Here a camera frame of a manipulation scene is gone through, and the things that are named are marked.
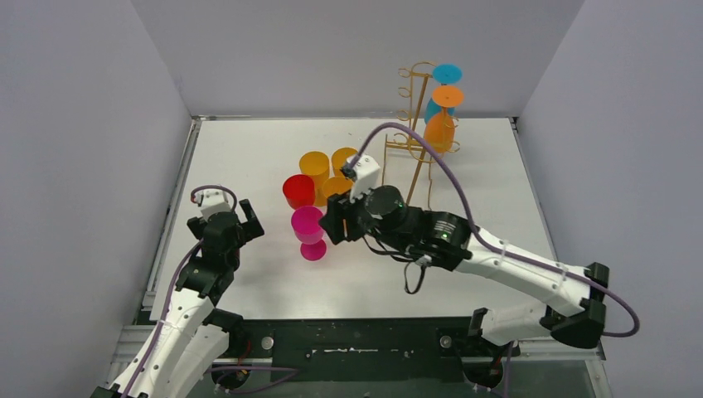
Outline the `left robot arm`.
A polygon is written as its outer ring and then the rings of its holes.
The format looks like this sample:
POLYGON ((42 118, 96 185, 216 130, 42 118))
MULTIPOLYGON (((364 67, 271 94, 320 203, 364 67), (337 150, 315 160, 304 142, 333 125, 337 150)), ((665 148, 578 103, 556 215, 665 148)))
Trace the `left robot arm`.
POLYGON ((201 216, 187 222, 196 245, 187 252, 169 284, 156 326, 127 368, 94 397, 185 397, 221 354, 240 355, 242 317, 217 303, 240 267, 240 249, 264 229, 246 199, 240 221, 225 198, 198 200, 201 216))

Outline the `yellow wine glass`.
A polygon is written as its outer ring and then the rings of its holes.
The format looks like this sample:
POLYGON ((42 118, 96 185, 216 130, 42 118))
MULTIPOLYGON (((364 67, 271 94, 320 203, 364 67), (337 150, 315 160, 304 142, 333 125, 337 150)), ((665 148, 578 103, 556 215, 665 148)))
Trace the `yellow wine glass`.
POLYGON ((349 157, 357 154, 355 148, 343 147, 336 150, 331 156, 332 171, 335 177, 344 177, 342 167, 347 163, 349 157))
POLYGON ((335 194, 343 194, 353 187, 354 182, 346 177, 330 177, 322 185, 322 195, 328 199, 335 194))
POLYGON ((300 172, 309 176, 314 183, 315 202, 317 207, 326 206, 327 199, 322 194, 322 186, 330 177, 330 159, 319 151, 305 153, 298 162, 300 172))

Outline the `orange plastic wine glass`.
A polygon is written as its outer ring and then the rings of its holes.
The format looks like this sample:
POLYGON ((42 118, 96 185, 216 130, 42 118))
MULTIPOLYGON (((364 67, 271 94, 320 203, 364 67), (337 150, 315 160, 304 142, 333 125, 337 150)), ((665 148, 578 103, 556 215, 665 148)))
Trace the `orange plastic wine glass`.
POLYGON ((424 139, 437 153, 449 152, 453 146, 458 123, 453 112, 463 98, 463 92, 453 85, 441 85, 432 93, 424 117, 424 139))

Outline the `yellow wine glass front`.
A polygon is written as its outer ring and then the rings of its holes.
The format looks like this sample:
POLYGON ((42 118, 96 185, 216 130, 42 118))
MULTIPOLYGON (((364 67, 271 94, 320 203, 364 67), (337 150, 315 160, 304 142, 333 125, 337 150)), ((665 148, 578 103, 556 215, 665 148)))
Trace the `yellow wine glass front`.
POLYGON ((327 199, 322 194, 322 186, 330 177, 330 159, 319 151, 305 153, 298 162, 300 172, 309 176, 314 183, 315 202, 317 207, 326 206, 327 199))

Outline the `pink plastic wine glass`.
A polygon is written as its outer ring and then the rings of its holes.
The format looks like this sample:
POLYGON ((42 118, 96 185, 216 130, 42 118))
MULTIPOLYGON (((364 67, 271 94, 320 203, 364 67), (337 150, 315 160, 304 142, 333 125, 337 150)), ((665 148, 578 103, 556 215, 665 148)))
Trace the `pink plastic wine glass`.
POLYGON ((300 242, 300 254, 308 261, 317 261, 327 253, 325 231, 319 225, 322 211, 315 206, 302 206, 291 216, 293 233, 300 242))

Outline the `red plastic wine glass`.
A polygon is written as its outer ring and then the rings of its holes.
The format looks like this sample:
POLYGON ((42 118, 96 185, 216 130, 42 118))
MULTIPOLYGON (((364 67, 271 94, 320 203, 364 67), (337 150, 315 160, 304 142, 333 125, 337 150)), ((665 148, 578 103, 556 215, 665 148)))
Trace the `red plastic wine glass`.
POLYGON ((286 202, 294 210, 312 206, 316 200, 314 181, 305 174, 296 174, 287 178, 282 186, 282 192, 286 202))

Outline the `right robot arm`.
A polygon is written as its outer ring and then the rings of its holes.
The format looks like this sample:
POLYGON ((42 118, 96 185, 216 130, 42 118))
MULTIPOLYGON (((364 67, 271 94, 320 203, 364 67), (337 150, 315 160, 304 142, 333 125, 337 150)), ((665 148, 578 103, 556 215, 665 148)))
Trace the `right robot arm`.
POLYGON ((478 355, 533 337, 592 349, 604 334, 605 265, 558 265, 484 228, 472 231, 461 216, 407 206, 392 186, 375 188, 362 199, 333 195, 319 225, 335 245, 370 236, 422 270, 474 274, 530 296, 512 308, 473 312, 467 343, 478 355))

